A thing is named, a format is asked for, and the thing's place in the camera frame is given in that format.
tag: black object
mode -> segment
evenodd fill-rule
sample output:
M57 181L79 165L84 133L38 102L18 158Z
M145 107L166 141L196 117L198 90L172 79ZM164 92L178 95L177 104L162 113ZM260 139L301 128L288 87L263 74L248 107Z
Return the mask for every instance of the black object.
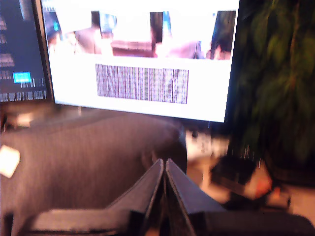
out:
M197 131L193 131L191 136L194 139L198 138L198 132Z
M177 217L170 220L170 235L310 236L306 218L282 212L226 211L207 196L176 164L166 162L168 194Z

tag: gray couch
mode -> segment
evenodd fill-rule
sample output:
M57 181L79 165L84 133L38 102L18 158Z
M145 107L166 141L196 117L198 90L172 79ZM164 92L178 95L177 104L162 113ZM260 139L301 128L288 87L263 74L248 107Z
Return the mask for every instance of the gray couch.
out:
M143 115L102 115L5 132L20 152L12 178L1 176L1 236L50 209L102 209L132 187L159 158L187 168L180 124Z

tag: computer monitor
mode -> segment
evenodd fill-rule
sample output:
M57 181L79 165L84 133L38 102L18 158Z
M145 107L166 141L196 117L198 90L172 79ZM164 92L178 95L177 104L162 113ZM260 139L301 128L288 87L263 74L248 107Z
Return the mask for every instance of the computer monitor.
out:
M57 104L224 122L239 0L42 0Z
M0 104L51 100L32 1L0 2Z

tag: image on screen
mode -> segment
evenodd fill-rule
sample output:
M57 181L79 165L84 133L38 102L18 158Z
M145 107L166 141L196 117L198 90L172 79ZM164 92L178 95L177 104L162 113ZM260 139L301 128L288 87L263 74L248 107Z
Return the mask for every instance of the image on screen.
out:
M224 121L239 0L78 2L42 1L57 103Z
M0 2L0 103L47 99L32 2Z

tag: blue icon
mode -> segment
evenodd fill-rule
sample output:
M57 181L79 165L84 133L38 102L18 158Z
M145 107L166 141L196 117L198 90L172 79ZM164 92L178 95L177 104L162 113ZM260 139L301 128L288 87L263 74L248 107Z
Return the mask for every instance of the blue icon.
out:
M54 31L59 31L59 25L57 22L54 22Z
M14 83L30 83L32 82L31 74L29 72L13 73Z

